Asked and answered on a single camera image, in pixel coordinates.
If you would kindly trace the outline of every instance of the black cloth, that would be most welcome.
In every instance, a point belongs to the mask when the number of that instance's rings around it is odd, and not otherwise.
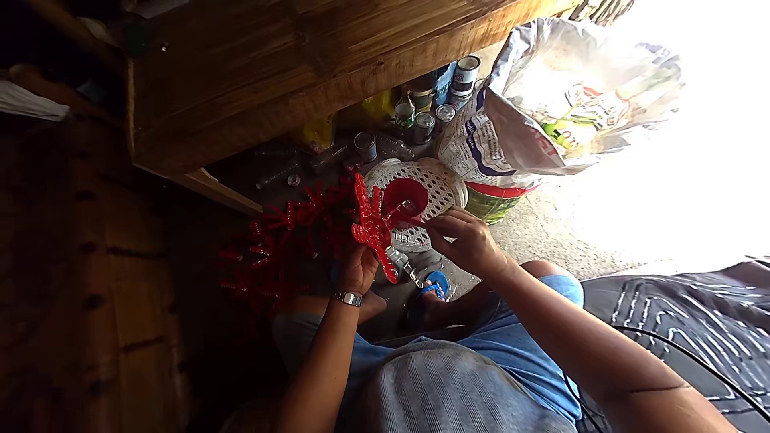
[[[770,408],[770,265],[756,260],[706,274],[631,275],[583,282],[585,309],[686,347]],[[626,333],[705,395],[739,430],[770,431],[756,411],[676,349]],[[595,408],[589,401],[589,408]],[[601,417],[594,419],[611,431]],[[594,431],[587,420],[578,430]]]

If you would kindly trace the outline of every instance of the wooden cabinet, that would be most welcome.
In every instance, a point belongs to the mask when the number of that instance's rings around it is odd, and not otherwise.
[[[195,0],[154,18],[149,52],[129,61],[133,162],[260,211],[198,170],[577,3]]]
[[[98,168],[121,133],[39,122],[0,158],[0,424],[182,431],[189,389],[160,221]]]

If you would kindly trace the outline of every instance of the wooden shelf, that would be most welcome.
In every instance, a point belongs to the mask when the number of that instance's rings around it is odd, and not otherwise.
[[[152,47],[129,66],[134,162],[192,172],[575,3],[191,2],[150,22]]]

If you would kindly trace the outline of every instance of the wristwatch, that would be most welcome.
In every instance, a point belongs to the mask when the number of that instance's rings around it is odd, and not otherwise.
[[[361,306],[361,300],[363,299],[363,296],[351,292],[345,292],[342,290],[338,290],[334,294],[334,299],[343,302],[348,305],[353,305],[354,307],[360,307]]]

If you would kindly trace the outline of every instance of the white woven plastic basket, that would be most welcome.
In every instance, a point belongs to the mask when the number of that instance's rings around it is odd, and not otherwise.
[[[434,158],[421,158],[407,163],[396,158],[385,159],[372,167],[363,179],[371,196],[373,186],[377,185],[384,191],[390,181],[401,177],[410,177],[422,183],[428,191],[428,207],[422,215],[423,221],[439,215],[455,204],[465,207],[468,203],[465,182]],[[399,251],[419,253],[430,249],[430,238],[425,229],[396,228],[390,233],[393,246]]]

